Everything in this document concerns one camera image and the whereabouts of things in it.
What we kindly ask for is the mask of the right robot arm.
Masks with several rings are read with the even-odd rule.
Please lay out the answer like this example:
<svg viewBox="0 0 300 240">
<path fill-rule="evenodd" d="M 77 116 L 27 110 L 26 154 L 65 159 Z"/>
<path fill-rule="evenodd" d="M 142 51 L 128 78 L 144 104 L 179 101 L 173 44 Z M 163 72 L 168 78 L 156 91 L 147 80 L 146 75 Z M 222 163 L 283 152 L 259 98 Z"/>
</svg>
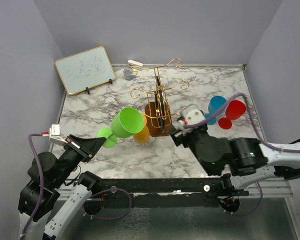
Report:
<svg viewBox="0 0 300 240">
<path fill-rule="evenodd" d="M 219 177 L 216 183 L 204 184 L 209 197 L 242 196 L 244 188 L 271 178 L 300 179 L 300 139 L 275 144 L 257 138 L 217 138 L 205 126 L 172 127 L 169 133 L 176 146 L 191 150 L 207 175 Z"/>
</svg>

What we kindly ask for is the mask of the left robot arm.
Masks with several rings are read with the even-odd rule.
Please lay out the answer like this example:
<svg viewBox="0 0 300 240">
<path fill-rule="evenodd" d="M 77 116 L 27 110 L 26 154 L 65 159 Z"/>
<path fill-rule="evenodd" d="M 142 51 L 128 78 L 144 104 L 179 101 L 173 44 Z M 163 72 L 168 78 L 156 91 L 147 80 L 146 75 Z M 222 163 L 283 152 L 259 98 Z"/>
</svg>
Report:
<svg viewBox="0 0 300 240">
<path fill-rule="evenodd" d="M 50 217 L 60 197 L 57 191 L 79 166 L 89 162 L 106 142 L 105 137 L 80 138 L 69 135 L 61 141 L 64 152 L 56 157 L 52 152 L 35 153 L 27 174 L 30 182 L 20 193 L 18 211 L 20 240 L 59 240 L 67 226 L 89 198 L 96 197 L 102 187 L 97 175 L 86 171 L 80 174 L 69 199 Z"/>
</svg>

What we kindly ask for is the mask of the yellow wine glass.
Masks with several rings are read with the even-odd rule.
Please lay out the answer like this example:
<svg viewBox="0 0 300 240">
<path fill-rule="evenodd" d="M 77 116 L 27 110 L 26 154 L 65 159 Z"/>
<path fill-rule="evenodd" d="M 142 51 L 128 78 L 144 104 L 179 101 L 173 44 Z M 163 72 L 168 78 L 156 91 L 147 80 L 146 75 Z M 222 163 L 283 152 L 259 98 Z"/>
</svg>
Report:
<svg viewBox="0 0 300 240">
<path fill-rule="evenodd" d="M 147 117 L 145 114 L 142 114 L 142 118 L 143 129 L 139 133 L 133 135 L 133 140 L 138 144 L 146 144 L 150 139 L 150 132 L 147 127 Z"/>
</svg>

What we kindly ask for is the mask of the green wine glass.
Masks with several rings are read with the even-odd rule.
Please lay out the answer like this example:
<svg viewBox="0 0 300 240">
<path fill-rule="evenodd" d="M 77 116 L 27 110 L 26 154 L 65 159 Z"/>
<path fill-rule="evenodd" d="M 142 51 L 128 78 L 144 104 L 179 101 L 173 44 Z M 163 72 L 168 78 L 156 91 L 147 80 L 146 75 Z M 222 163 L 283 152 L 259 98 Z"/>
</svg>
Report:
<svg viewBox="0 0 300 240">
<path fill-rule="evenodd" d="M 110 127 L 101 128 L 98 138 L 105 138 L 104 148 L 113 148 L 118 138 L 125 139 L 138 134 L 144 128 L 142 114 L 133 107 L 124 107 L 112 120 Z"/>
</svg>

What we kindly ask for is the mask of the blue wine glass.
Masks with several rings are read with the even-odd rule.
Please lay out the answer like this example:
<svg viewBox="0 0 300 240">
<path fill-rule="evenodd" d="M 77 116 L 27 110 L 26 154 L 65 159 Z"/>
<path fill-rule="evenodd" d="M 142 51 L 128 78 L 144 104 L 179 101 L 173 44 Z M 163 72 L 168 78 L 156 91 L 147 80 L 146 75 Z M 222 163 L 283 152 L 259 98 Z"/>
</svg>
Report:
<svg viewBox="0 0 300 240">
<path fill-rule="evenodd" d="M 207 119 L 211 114 L 218 110 L 227 100 L 220 95 L 213 96 L 208 104 L 208 113 L 204 113 L 204 117 Z"/>
</svg>

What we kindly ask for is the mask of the red wine glass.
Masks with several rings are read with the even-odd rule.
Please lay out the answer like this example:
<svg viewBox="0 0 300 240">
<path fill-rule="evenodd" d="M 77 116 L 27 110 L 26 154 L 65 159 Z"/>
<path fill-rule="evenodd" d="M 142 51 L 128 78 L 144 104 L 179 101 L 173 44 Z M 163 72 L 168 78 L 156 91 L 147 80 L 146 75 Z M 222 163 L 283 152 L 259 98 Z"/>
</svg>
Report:
<svg viewBox="0 0 300 240">
<path fill-rule="evenodd" d="M 225 117 L 218 120 L 218 125 L 224 130 L 232 127 L 232 121 L 238 120 L 247 110 L 246 105 L 240 100 L 232 100 L 226 108 Z"/>
</svg>

